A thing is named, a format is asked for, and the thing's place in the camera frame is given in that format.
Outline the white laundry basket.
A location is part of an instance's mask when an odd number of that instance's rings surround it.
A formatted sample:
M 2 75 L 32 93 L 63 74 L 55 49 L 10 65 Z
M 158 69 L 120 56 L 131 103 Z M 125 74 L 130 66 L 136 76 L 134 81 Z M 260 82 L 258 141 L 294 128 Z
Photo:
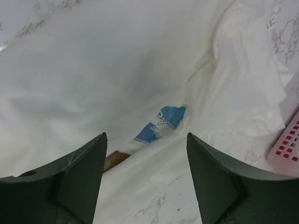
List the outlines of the white laundry basket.
M 268 163 L 281 174 L 299 176 L 299 118 L 294 117 L 267 156 Z

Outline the white printed t shirt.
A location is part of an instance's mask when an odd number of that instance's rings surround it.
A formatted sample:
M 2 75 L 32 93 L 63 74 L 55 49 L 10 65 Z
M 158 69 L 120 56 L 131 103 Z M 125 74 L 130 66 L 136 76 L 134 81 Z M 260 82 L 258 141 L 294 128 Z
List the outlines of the white printed t shirt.
M 274 0 L 71 0 L 0 48 L 0 175 L 18 176 L 100 133 L 109 152 L 225 150 L 284 126 Z

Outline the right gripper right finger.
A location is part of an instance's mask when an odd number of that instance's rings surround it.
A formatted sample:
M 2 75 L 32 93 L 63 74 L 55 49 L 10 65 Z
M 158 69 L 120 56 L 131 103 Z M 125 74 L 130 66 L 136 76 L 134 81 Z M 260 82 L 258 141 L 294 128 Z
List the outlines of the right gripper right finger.
M 187 156 L 204 224 L 297 224 L 299 180 L 256 168 L 187 135 Z

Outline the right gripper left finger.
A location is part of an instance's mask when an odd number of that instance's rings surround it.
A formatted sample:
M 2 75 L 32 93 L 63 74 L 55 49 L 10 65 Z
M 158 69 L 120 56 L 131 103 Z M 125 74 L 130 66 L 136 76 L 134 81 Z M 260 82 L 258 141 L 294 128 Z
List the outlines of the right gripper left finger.
M 102 133 L 81 148 L 0 180 L 2 224 L 91 224 L 107 152 Z

